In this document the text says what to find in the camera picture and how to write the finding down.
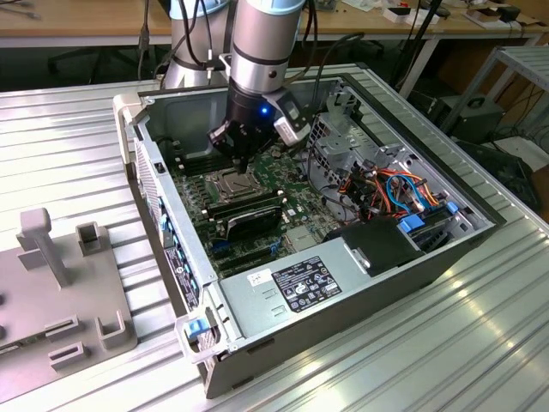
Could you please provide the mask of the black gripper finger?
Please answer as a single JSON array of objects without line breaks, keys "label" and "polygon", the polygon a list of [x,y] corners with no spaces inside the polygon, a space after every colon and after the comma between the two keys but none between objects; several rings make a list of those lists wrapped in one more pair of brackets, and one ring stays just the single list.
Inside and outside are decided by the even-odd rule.
[{"label": "black gripper finger", "polygon": [[246,135],[242,142],[242,173],[248,169],[250,161],[262,154],[275,142],[274,135]]},{"label": "black gripper finger", "polygon": [[231,136],[234,127],[232,122],[224,122],[208,133],[208,138],[215,149],[232,161],[237,173],[243,172],[243,163],[239,152],[237,141]]}]

